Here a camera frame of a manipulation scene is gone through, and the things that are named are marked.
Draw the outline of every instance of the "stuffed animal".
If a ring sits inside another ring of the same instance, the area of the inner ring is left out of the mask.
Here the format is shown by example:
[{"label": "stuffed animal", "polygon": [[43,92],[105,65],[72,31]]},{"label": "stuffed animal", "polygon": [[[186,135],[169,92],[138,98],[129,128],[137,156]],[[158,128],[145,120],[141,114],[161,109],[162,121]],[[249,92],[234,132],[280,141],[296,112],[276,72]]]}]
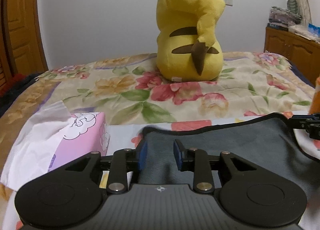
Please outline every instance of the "stuffed animal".
[{"label": "stuffed animal", "polygon": [[223,0],[158,0],[157,66],[174,82],[209,81],[221,72],[223,55],[215,26]]}]

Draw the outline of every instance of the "plush toy body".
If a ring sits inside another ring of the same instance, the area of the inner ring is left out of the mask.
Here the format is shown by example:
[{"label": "plush toy body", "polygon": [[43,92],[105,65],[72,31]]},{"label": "plush toy body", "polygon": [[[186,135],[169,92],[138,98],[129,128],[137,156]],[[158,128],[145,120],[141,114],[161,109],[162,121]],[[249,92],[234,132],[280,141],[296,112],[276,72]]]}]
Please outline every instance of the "plush toy body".
[{"label": "plush toy body", "polygon": [[175,82],[209,81],[221,72],[223,55],[215,37],[223,0],[158,0],[157,66]]}]

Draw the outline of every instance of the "dark gray cloth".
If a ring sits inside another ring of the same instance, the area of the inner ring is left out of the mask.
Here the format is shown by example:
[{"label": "dark gray cloth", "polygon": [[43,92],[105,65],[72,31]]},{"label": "dark gray cloth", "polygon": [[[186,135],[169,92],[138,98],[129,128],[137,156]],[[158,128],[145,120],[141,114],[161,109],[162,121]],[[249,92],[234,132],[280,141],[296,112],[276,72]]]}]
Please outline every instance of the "dark gray cloth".
[{"label": "dark gray cloth", "polygon": [[[169,135],[181,132],[162,130],[144,133],[148,143],[148,155],[138,182],[140,184],[188,183],[192,186],[193,173],[179,172],[175,163],[173,141],[180,139],[186,148],[201,148],[209,155],[218,156],[221,151],[230,151],[295,182],[305,191],[307,197],[310,197],[320,186],[319,161],[310,159],[302,153],[292,129],[286,126],[285,119],[275,117],[262,119],[258,118],[256,120],[260,121],[252,124],[239,126],[238,123],[236,127],[218,130],[214,130],[216,126],[212,126],[213,130],[196,135]],[[218,178],[214,177],[214,180],[217,187]]]}]

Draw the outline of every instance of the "silver screw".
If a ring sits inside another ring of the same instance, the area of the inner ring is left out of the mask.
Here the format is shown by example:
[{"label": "silver screw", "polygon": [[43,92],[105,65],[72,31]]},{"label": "silver screw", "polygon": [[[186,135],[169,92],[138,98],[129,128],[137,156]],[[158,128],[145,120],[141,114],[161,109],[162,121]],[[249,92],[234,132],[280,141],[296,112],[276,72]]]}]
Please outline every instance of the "silver screw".
[{"label": "silver screw", "polygon": [[124,189],[124,185],[121,184],[121,183],[118,183],[118,182],[111,183],[109,185],[109,189],[112,190],[112,191],[121,191],[121,190]]},{"label": "silver screw", "polygon": [[198,183],[196,187],[197,187],[197,189],[200,189],[202,191],[207,191],[207,190],[212,189],[212,185],[208,182]]}]

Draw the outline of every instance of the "tissue box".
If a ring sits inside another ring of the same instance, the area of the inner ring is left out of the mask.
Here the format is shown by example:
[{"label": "tissue box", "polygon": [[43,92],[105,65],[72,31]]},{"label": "tissue box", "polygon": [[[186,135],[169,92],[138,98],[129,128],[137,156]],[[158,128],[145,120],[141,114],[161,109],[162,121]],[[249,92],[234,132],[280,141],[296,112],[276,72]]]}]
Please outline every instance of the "tissue box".
[{"label": "tissue box", "polygon": [[110,141],[104,113],[76,113],[48,168],[48,172],[91,151],[106,155]]}]

